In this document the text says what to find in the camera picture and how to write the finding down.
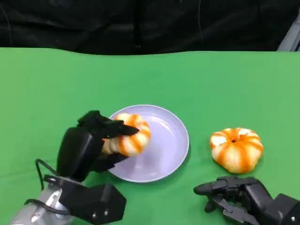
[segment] small pumpkin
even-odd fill
[[[121,153],[127,157],[134,157],[143,152],[151,139],[148,123],[137,114],[121,113],[115,120],[123,120],[125,125],[138,128],[140,131],[131,136],[120,136],[105,140],[102,152],[106,154]]]
[[[247,173],[263,154],[259,136],[245,128],[227,128],[210,137],[213,159],[231,173]]]

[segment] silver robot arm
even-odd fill
[[[62,189],[50,184],[45,188],[38,200],[56,210],[67,210],[59,203]],[[68,225],[72,222],[73,216],[52,213],[34,203],[25,205],[13,218],[11,225]]]

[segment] black backdrop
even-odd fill
[[[2,0],[0,47],[276,51],[300,0]]]

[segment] pumpkin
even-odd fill
[[[139,129],[139,132],[131,136],[120,136],[105,140],[102,152],[106,154],[121,153],[127,157],[134,157],[142,153],[151,139],[151,131],[148,123],[137,114],[121,113],[115,120],[123,120],[125,125]]]
[[[227,128],[210,137],[213,159],[231,173],[254,170],[263,154],[259,136],[245,128]]]

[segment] green tablecloth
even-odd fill
[[[211,158],[209,137],[227,127],[256,131],[263,159],[249,174],[273,197],[300,199],[300,54],[187,52],[149,56],[94,56],[49,49],[0,49],[0,223],[40,193],[34,159],[55,167],[61,138],[91,109],[111,115],[128,105],[152,104],[185,123],[191,151],[166,179],[129,183],[108,172],[87,185],[110,182],[127,198],[116,224],[227,224],[205,214],[193,187],[228,173]],[[76,219],[74,225],[86,224]]]

